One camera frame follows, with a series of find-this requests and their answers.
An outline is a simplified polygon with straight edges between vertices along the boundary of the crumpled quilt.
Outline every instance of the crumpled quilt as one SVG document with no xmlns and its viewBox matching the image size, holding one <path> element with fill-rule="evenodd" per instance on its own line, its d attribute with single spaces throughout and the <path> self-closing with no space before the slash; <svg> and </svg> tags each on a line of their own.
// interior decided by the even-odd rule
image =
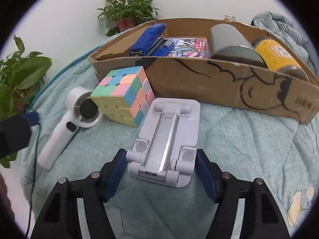
<svg viewBox="0 0 319 239">
<path fill-rule="evenodd" d="M 86 56 L 67 66 L 33 102 L 30 110 L 40 114 L 41 122 L 38 152 L 66 113 L 64 101 L 69 91 L 77 86 L 97 86 Z M 303 125 L 293 119 L 202 103 L 197 147 L 222 171 L 238 179 L 264 179 L 292 233 L 287 211 L 294 193 L 319 183 L 318 129 L 317 116 L 309 125 Z M 79 129 L 52 170 L 37 166 L 32 197 L 35 216 L 60 177 L 72 181 L 99 171 L 119 148 L 131 149 L 138 132 L 139 128 L 106 117 L 92 128 Z M 17 157 L 28 200 L 38 133 L 39 127 L 33 127 L 29 147 Z M 302 193 L 302 197 L 302 207 L 307 208 L 307 196 Z M 83 201 L 79 199 L 78 203 L 83 238 L 90 238 Z M 116 195 L 105 208 L 117 238 L 194 239 L 205 238 L 217 204 L 206 196 L 196 172 L 184 188 L 171 188 L 135 179 L 126 170 Z M 240 200 L 232 238 L 239 237 L 243 208 L 244 200 Z"/>
<path fill-rule="evenodd" d="M 266 29 L 279 38 L 319 77 L 318 54 L 309 38 L 294 29 L 291 20 L 278 13 L 264 12 L 257 14 L 251 25 Z"/>
</svg>

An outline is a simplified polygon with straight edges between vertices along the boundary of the pastel puzzle cube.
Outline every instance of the pastel puzzle cube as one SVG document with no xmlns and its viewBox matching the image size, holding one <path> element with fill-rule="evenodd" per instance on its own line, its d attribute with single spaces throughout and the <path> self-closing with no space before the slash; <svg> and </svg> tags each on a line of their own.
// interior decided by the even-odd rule
<svg viewBox="0 0 319 239">
<path fill-rule="evenodd" d="M 133 127 L 155 99 L 142 66 L 110 71 L 90 97 L 110 120 Z"/>
</svg>

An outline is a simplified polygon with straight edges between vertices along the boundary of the potted plant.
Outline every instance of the potted plant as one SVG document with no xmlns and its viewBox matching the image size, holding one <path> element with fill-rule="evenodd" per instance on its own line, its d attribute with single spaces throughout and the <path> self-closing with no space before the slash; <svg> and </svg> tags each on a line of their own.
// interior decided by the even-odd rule
<svg viewBox="0 0 319 239">
<path fill-rule="evenodd" d="M 44 75 L 52 65 L 51 59 L 39 56 L 38 51 L 22 57 L 25 50 L 21 38 L 14 36 L 18 51 L 0 60 L 0 120 L 24 113 L 44 83 Z M 16 153 L 0 159 L 0 164 L 10 168 L 9 161 Z"/>
<path fill-rule="evenodd" d="M 107 36 L 113 36 L 143 22 L 155 20 L 158 15 L 159 9 L 151 6 L 152 0 L 106 0 L 106 2 L 104 8 L 97 9 L 103 11 L 98 19 L 105 16 L 116 23 L 116 27 L 110 29 Z"/>
</svg>

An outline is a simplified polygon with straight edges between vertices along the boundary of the colorful book cover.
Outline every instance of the colorful book cover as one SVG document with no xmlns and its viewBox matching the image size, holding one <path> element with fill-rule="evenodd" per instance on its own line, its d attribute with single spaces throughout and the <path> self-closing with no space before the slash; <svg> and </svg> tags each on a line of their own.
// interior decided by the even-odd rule
<svg viewBox="0 0 319 239">
<path fill-rule="evenodd" d="M 206 58 L 206 39 L 199 38 L 173 38 L 175 47 L 168 57 Z"/>
</svg>

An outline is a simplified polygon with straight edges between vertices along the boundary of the green cube tile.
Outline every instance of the green cube tile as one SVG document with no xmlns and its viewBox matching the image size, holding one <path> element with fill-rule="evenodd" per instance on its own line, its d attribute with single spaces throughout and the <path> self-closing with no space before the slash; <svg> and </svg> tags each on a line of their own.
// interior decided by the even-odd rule
<svg viewBox="0 0 319 239">
<path fill-rule="evenodd" d="M 141 81 L 139 80 L 138 75 L 135 76 L 134 80 L 131 83 L 131 86 L 133 87 L 135 94 L 138 94 L 139 90 L 142 87 L 142 84 L 141 84 Z"/>
<path fill-rule="evenodd" d="M 107 77 L 113 77 L 113 76 L 116 75 L 117 72 L 118 72 L 118 69 L 112 70 L 112 71 L 110 71 L 106 76 L 107 76 Z"/>
<path fill-rule="evenodd" d="M 98 86 L 92 92 L 90 97 L 111 96 L 115 88 L 116 85 Z"/>
</svg>

